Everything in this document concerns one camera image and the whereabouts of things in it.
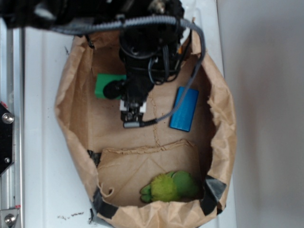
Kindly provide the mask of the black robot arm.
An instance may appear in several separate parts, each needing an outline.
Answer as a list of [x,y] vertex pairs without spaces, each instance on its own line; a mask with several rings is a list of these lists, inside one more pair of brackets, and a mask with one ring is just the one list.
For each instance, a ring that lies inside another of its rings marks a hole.
[[0,16],[8,28],[58,29],[77,36],[119,30],[126,76],[108,79],[102,97],[140,105],[155,85],[175,79],[184,8],[178,0],[3,0]]

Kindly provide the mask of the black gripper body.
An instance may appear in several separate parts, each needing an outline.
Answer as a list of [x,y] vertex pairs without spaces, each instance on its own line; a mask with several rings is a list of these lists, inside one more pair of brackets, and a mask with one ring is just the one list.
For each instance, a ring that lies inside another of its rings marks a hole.
[[143,103],[155,86],[173,81],[181,70],[184,53],[179,42],[168,44],[120,44],[119,59],[126,80],[120,99]]

